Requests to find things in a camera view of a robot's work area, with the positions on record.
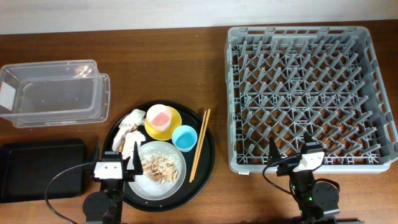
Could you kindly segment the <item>gold foil wrapper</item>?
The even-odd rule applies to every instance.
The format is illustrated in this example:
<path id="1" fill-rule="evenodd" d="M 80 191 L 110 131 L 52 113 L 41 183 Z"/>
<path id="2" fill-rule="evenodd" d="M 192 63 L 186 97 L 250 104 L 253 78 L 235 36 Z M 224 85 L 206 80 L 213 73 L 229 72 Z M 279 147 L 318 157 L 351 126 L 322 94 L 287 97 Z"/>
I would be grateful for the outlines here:
<path id="1" fill-rule="evenodd" d="M 125 135 L 122 137 L 121 143 L 118 147 L 118 152 L 123 152 L 124 150 L 124 145 L 127 141 L 131 141 L 131 139 L 133 138 L 133 134 L 137 131 L 138 129 L 138 125 L 134 125 L 131 128 L 128 128 Z"/>

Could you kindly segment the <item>peanut shells and rice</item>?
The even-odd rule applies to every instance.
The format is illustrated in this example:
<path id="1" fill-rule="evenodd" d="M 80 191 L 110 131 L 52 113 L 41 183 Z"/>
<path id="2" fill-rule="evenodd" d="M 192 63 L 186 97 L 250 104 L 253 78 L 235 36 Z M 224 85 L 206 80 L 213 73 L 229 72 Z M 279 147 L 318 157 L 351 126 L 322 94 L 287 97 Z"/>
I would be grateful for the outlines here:
<path id="1" fill-rule="evenodd" d="M 180 172 L 179 159 L 173 154 L 163 154 L 160 152 L 152 152 L 144 156 L 142 163 L 144 174 L 153 182 L 158 184 L 166 184 L 177 182 Z"/>

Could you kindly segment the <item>grey round plate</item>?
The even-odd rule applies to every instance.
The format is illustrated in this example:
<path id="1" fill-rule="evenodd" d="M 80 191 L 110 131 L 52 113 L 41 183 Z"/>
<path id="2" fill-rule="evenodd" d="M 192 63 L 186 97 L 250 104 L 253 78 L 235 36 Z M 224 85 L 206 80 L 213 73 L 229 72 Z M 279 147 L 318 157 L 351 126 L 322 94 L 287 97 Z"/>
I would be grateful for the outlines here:
<path id="1" fill-rule="evenodd" d="M 152 152 L 176 155 L 179 159 L 177 170 L 180 174 L 175 184 L 169 182 L 163 185 L 151 181 L 144 173 L 137 175 L 136 180 L 129 183 L 135 194 L 146 200 L 163 200 L 173 195 L 182 186 L 187 171 L 186 163 L 183 154 L 173 144 L 164 141 L 152 141 L 139 147 L 138 152 L 142 163 L 144 156 Z"/>

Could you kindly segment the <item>white tissue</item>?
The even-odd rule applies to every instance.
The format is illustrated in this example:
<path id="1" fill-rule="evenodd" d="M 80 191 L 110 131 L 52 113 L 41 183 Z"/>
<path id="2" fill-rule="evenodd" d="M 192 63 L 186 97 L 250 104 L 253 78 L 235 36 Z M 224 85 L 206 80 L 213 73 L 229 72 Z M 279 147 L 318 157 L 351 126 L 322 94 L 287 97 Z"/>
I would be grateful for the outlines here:
<path id="1" fill-rule="evenodd" d="M 134 109 L 119 124 L 119 131 L 113 139 L 112 150 L 120 152 L 123 159 L 132 156 L 135 144 L 140 147 L 141 143 L 146 141 L 146 137 L 138 130 L 138 127 L 145 123 L 145 115 L 145 111 Z"/>

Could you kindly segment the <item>pink cup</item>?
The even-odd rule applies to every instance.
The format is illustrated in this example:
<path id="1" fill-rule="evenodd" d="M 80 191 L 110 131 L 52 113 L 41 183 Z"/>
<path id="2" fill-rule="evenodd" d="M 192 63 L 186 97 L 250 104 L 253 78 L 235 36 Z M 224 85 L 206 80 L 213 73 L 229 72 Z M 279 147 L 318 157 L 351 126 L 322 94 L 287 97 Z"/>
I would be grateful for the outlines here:
<path id="1" fill-rule="evenodd" d="M 146 114 L 146 120 L 157 131 L 169 129 L 171 117 L 170 109 L 162 104 L 151 106 Z"/>

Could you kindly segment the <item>light blue cup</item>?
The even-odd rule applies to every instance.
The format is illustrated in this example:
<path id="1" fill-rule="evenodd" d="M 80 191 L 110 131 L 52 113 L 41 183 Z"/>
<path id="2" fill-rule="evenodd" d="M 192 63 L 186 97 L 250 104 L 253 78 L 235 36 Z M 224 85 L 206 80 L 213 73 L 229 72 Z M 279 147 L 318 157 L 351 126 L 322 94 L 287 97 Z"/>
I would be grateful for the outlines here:
<path id="1" fill-rule="evenodd" d="M 197 143 L 197 140 L 197 132 L 188 125 L 179 126 L 172 133 L 172 143 L 181 152 L 191 151 Z"/>

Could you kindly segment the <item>yellow bowl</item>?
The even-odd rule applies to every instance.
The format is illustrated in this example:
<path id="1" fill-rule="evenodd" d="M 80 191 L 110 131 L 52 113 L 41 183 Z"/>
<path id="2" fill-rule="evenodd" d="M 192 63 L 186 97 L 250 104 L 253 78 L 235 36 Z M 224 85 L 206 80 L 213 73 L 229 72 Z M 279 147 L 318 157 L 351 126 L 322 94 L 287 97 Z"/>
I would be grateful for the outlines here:
<path id="1" fill-rule="evenodd" d="M 182 118 L 180 113 L 173 107 L 167 106 L 171 112 L 171 124 L 168 130 L 166 131 L 158 131 L 154 129 L 148 121 L 145 121 L 145 130 L 146 133 L 153 139 L 158 141 L 168 141 L 172 138 L 172 133 L 174 130 L 182 125 Z"/>

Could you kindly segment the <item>wooden chopstick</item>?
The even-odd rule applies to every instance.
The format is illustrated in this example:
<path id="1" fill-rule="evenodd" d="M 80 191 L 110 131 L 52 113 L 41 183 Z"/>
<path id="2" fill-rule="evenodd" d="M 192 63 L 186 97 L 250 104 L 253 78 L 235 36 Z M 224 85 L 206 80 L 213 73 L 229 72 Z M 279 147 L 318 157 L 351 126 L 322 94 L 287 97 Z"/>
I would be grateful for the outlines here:
<path id="1" fill-rule="evenodd" d="M 205 110 L 204 111 L 204 115 L 203 115 L 203 119 L 202 119 L 202 123 L 201 123 L 200 133 L 199 133 L 199 136 L 198 136 L 197 146 L 196 146 L 196 149 L 195 149 L 195 156 L 194 156 L 194 159 L 193 159 L 193 164 L 192 164 L 192 169 L 191 169 L 191 173 L 190 173 L 189 183 L 192 183 L 193 171 L 195 170 L 195 167 L 196 167 L 196 164 L 197 164 L 196 160 L 197 160 L 197 157 L 198 157 L 200 139 L 201 139 L 201 136 L 202 136 L 202 133 L 203 133 L 203 127 L 204 127 L 204 123 L 205 123 L 206 114 L 207 114 L 207 111 Z"/>
<path id="2" fill-rule="evenodd" d="M 203 142 L 204 142 L 204 138 L 205 138 L 205 134 L 206 134 L 206 129 L 207 129 L 207 126 L 208 126 L 208 120 L 209 120 L 209 117 L 210 117 L 210 113 L 211 113 L 211 110 L 207 109 L 207 114 L 206 114 L 205 123 L 204 123 L 204 127 L 203 127 L 203 133 L 202 133 L 202 136 L 201 136 L 201 139 L 200 139 L 198 157 L 197 157 L 197 160 L 196 160 L 197 164 L 196 164 L 195 170 L 193 171 L 193 180 L 195 178 L 195 174 L 196 174 L 197 167 L 198 167 L 198 162 L 200 160 L 201 149 L 202 149 L 202 146 L 203 146 Z"/>

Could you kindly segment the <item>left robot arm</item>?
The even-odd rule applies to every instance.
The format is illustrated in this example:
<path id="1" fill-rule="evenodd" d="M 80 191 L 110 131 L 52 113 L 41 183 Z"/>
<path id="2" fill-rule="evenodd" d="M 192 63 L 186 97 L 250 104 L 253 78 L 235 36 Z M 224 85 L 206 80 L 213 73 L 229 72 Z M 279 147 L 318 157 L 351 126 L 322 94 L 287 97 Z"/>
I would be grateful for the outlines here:
<path id="1" fill-rule="evenodd" d="M 100 190 L 86 197 L 82 210 L 87 223 L 121 223 L 124 184 L 144 173 L 138 146 L 133 146 L 132 170 L 123 164 L 120 152 L 106 151 L 101 159 L 99 156 L 100 150 L 95 149 L 88 169 L 93 180 L 100 183 Z"/>

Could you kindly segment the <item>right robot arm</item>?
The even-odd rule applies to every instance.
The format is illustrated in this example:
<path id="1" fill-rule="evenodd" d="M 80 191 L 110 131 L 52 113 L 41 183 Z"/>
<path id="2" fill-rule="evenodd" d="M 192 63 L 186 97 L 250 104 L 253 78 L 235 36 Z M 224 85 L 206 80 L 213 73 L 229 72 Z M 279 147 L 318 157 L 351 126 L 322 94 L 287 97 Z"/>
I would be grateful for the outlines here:
<path id="1" fill-rule="evenodd" d="M 340 185 L 329 179 L 316 179 L 313 172 L 323 162 L 325 150 L 309 133 L 303 135 L 304 144 L 300 152 L 294 156 L 282 158 L 274 138 L 269 139 L 269 155 L 267 165 L 262 171 L 277 168 L 277 176 L 289 176 L 287 190 L 264 179 L 275 188 L 291 195 L 297 202 L 300 216 L 293 218 L 295 223 L 336 223 L 336 215 L 340 213 L 338 206 Z"/>

